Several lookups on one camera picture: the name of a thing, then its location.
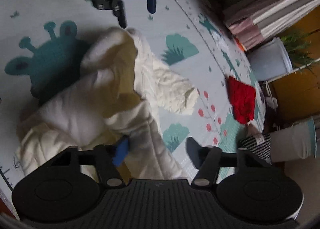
pink curtain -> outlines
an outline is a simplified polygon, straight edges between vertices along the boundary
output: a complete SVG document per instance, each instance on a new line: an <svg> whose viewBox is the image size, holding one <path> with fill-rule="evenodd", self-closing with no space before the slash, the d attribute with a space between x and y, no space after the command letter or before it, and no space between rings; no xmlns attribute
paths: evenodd
<svg viewBox="0 0 320 229"><path fill-rule="evenodd" d="M223 11L225 24L231 33L238 38L245 49L260 44L264 37L251 16L261 9L276 5L282 0L242 0Z"/></svg>

metal rivet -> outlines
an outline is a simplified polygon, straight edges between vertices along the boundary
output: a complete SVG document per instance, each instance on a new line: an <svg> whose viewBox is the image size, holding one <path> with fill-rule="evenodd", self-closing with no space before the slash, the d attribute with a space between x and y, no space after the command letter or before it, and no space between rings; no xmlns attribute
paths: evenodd
<svg viewBox="0 0 320 229"><path fill-rule="evenodd" d="M107 180L107 185L111 187L120 186L122 184L122 180L118 178L110 178Z"/></svg>
<svg viewBox="0 0 320 229"><path fill-rule="evenodd" d="M197 186L207 186L210 184L210 181L205 178L198 178L194 181L194 184Z"/></svg>

blue gripper pad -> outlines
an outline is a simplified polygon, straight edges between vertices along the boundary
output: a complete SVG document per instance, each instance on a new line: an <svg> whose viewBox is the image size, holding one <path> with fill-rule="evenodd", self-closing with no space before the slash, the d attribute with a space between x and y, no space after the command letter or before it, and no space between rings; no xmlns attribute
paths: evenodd
<svg viewBox="0 0 320 229"><path fill-rule="evenodd" d="M122 137L116 143L116 153L112 158L112 163L115 167L119 167L121 163L124 161L124 158L127 156L129 152L129 139L127 136Z"/></svg>

plastic container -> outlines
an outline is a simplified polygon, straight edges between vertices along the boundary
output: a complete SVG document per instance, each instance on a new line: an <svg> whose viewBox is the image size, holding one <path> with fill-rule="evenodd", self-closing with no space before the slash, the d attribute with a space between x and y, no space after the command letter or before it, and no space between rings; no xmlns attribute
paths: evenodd
<svg viewBox="0 0 320 229"><path fill-rule="evenodd" d="M270 136L272 162L305 159L320 154L317 153L316 130L312 117L289 128L272 132Z"/></svg>
<svg viewBox="0 0 320 229"><path fill-rule="evenodd" d="M250 53L248 60L259 82L292 71L290 58L279 37Z"/></svg>

white duvet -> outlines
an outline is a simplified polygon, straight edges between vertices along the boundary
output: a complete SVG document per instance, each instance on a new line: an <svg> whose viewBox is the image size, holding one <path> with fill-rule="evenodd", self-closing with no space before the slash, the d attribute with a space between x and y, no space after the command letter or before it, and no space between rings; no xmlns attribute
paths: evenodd
<svg viewBox="0 0 320 229"><path fill-rule="evenodd" d="M100 62L106 54L123 57L128 36L137 51L133 88L141 101L129 110L105 118L95 107L92 94L116 77L114 69L103 68ZM112 52L117 45L122 47L120 55ZM179 114L192 114L198 93L188 79L175 74L156 59L146 39L134 29L111 28L84 56L81 71L86 74L84 77L19 125L21 146L17 155L25 174L71 145L92 149L97 144L109 144L108 140L115 139L110 134L120 134L130 138L131 149L125 163L132 177L187 178L162 140L158 107ZM94 177L90 168L83 172Z"/></svg>

